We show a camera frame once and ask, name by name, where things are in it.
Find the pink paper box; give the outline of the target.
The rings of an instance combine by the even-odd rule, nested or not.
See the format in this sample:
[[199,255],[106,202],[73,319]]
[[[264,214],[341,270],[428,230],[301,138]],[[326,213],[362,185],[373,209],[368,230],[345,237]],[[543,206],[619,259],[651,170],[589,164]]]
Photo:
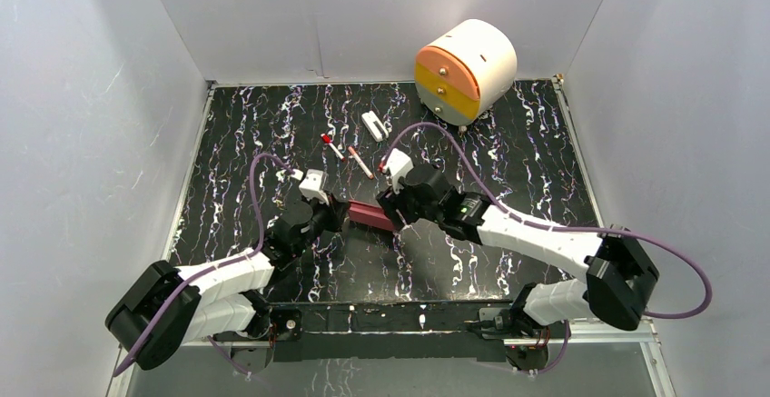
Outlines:
[[378,205],[350,200],[349,218],[352,223],[384,232],[397,231],[397,227]]

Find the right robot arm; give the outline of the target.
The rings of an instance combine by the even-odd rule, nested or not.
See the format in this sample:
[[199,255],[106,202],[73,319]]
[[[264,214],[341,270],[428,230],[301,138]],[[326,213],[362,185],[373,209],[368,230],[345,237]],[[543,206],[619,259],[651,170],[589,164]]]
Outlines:
[[619,233],[573,233],[533,218],[514,220],[486,196],[460,192],[429,164],[385,166],[388,188],[378,203],[398,228],[419,220],[436,224],[448,236],[493,246],[566,271],[559,283],[531,283],[513,302],[513,329],[536,336],[552,323],[597,318],[634,331],[647,308],[659,271],[638,240]]

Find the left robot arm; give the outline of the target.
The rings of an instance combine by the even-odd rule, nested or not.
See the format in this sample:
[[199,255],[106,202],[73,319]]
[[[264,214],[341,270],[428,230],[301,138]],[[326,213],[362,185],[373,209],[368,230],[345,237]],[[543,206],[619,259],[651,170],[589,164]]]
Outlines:
[[139,276],[105,318],[129,363],[151,370],[184,344],[223,332],[260,339],[271,307],[260,291],[281,279],[325,232],[341,230],[350,202],[301,198],[257,243],[228,258],[174,267],[157,261]]

